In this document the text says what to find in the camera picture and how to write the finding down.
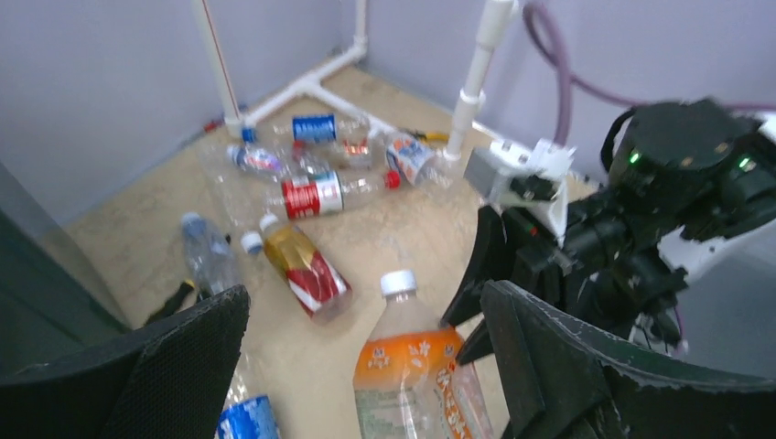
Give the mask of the clear bottle blue cap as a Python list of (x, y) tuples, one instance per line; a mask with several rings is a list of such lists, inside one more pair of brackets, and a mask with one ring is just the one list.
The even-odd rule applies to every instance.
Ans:
[(180, 226), (187, 265), (205, 297), (243, 283), (231, 244), (216, 224), (197, 212), (187, 212)]

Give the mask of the large clear bottle far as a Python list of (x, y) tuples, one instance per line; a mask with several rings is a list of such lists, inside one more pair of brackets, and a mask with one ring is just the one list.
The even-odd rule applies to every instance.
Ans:
[(209, 179), (213, 196), (221, 203), (234, 237), (259, 233), (262, 212), (244, 181), (246, 174), (235, 157), (243, 146), (202, 144), (196, 147), (199, 163)]

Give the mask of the white blue label bottle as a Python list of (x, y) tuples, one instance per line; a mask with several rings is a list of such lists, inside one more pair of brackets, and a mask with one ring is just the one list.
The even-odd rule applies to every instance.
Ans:
[(388, 134), (385, 157), (388, 167), (413, 187), (448, 188), (452, 184), (450, 163), (443, 153), (409, 134)]

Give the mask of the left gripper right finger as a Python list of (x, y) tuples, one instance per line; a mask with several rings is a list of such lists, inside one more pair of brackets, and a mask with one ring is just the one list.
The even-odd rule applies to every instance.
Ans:
[(772, 438), (773, 380), (638, 347), (506, 282), (480, 299), (507, 438)]

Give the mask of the gold red label bottle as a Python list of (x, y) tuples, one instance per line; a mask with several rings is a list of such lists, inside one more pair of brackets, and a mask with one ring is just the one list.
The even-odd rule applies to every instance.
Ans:
[(268, 213), (259, 222), (264, 254), (311, 320), (324, 324), (350, 305), (350, 284), (297, 226)]

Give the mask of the purple label small bottle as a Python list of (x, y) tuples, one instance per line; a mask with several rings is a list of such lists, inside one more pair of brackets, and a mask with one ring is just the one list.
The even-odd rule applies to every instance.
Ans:
[(280, 181), (288, 177), (286, 161), (278, 153), (267, 148), (229, 145), (226, 155), (243, 172), (272, 181)]

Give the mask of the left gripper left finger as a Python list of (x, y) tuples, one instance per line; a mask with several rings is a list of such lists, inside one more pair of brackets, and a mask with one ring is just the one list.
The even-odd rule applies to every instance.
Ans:
[(242, 285), (1, 379), (4, 438), (211, 438), (241, 354)]

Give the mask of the large orange bottle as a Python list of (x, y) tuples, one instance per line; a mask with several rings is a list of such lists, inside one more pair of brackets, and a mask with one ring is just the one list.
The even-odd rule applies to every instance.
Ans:
[(361, 349), (352, 385), (363, 438), (492, 438), (463, 338), (417, 296), (410, 270), (381, 279), (385, 308)]

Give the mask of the yellow black tool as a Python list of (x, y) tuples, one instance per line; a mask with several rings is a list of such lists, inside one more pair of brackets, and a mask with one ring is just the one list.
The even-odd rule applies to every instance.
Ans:
[(442, 132), (427, 132), (421, 130), (404, 130), (404, 132), (419, 142), (426, 144), (446, 144), (449, 135)]

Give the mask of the red white crushed bottle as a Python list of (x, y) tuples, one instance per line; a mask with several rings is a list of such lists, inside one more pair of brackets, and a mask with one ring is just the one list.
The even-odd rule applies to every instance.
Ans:
[(374, 165), (372, 149), (364, 139), (360, 143), (328, 141), (322, 143), (295, 140), (292, 157), (308, 174), (334, 170), (366, 170)]

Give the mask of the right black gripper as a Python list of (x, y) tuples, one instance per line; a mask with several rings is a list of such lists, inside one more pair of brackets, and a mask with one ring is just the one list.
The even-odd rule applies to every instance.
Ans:
[[(677, 295), (685, 289), (685, 270), (666, 262), (661, 239), (685, 224), (683, 196), (645, 197), (633, 193), (596, 193), (571, 202), (562, 237), (556, 237), (523, 207), (503, 211), (512, 226), (515, 262), (512, 280), (560, 310), (628, 338), (681, 339), (675, 315)], [(480, 296), (489, 280), (504, 279), (507, 252), (501, 214), (478, 209), (469, 263), (458, 290), (440, 318), (457, 327), (481, 313)], [(485, 319), (463, 342), (457, 364), (494, 353)]]

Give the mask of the blue label clear bottle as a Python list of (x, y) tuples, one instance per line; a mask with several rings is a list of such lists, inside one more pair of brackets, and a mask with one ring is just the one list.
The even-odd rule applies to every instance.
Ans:
[(236, 370), (216, 428), (219, 439), (280, 439), (267, 394), (256, 390), (251, 376)]

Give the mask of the red label clear bottle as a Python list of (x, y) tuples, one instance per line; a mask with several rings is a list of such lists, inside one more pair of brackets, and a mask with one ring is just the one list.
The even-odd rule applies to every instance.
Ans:
[(286, 220), (303, 220), (356, 209), (395, 191), (402, 184), (397, 171), (342, 176), (336, 171), (291, 177), (261, 196), (268, 212)]

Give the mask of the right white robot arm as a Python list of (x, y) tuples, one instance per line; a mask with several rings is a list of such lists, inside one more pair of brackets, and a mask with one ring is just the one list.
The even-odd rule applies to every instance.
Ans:
[(775, 221), (770, 125), (711, 99), (631, 107), (600, 150), (607, 184), (580, 199), (569, 147), (476, 149), (464, 177), (483, 205), (442, 324), (476, 316), (484, 284), (507, 280), (623, 339), (686, 348), (679, 293)]

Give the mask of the blue label bottle far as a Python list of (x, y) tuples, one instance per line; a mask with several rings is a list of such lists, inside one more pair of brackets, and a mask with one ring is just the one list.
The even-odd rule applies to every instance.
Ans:
[(247, 143), (280, 142), (284, 139), (324, 144), (330, 142), (360, 142), (371, 130), (370, 121), (363, 117), (338, 117), (334, 113), (303, 114), (279, 123), (258, 123), (242, 129)]

